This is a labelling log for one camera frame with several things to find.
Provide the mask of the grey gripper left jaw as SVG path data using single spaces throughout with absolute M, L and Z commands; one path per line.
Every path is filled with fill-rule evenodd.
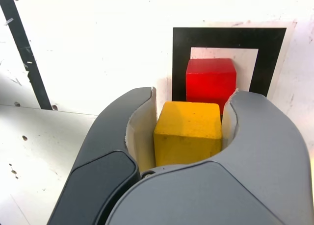
M 125 141 L 139 108 L 153 106 L 153 87 L 135 88 L 112 102 L 90 127 L 48 220 L 50 225 L 104 225 L 119 198 L 140 179 Z

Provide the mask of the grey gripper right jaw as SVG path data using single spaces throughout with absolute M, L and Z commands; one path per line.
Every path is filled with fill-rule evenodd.
M 139 181 L 109 225 L 311 225 L 311 163 L 295 124 L 263 95 L 237 91 L 223 117 L 223 150 Z

